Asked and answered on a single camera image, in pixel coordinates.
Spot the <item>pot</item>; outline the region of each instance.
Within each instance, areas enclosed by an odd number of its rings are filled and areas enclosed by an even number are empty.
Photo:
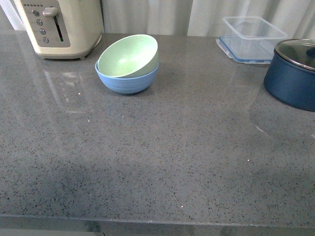
[[[315,40],[279,42],[264,78],[267,91],[292,107],[315,112]]]

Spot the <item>green bowl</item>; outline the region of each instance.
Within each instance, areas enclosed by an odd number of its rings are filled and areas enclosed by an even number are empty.
[[[99,71],[114,78],[139,77],[158,65],[158,42],[149,35],[136,34],[110,45],[99,57]]]

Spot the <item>toaster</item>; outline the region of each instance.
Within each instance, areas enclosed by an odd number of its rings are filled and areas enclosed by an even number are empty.
[[[31,44],[44,59],[84,59],[103,32],[99,0],[14,0]]]

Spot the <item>blue pot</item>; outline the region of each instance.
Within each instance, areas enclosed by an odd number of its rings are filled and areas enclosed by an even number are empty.
[[[299,46],[297,50],[292,45],[290,48],[283,46],[283,42],[275,47],[275,55],[265,75],[264,86],[281,102],[315,112],[315,71],[312,70],[315,58],[306,55],[311,44],[304,50]]]

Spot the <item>toaster control panel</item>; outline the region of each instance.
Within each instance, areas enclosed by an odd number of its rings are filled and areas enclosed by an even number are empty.
[[[40,47],[70,47],[63,15],[57,0],[21,0],[21,3]]]

